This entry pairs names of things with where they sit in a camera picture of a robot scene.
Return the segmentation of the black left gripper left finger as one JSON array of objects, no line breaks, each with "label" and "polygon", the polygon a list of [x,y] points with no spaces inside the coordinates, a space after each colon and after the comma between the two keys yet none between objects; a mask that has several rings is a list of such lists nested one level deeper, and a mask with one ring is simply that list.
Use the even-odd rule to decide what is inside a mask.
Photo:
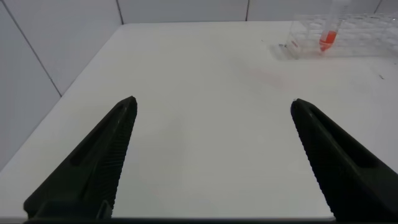
[{"label": "black left gripper left finger", "polygon": [[28,218],[111,218],[136,116],[133,96],[118,102],[26,199]]}]

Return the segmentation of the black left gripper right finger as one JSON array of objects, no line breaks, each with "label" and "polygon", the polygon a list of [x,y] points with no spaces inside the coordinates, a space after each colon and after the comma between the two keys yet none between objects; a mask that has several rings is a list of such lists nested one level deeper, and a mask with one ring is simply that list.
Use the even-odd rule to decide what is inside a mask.
[{"label": "black left gripper right finger", "polygon": [[397,221],[397,173],[315,105],[296,99],[290,113],[336,221]]}]

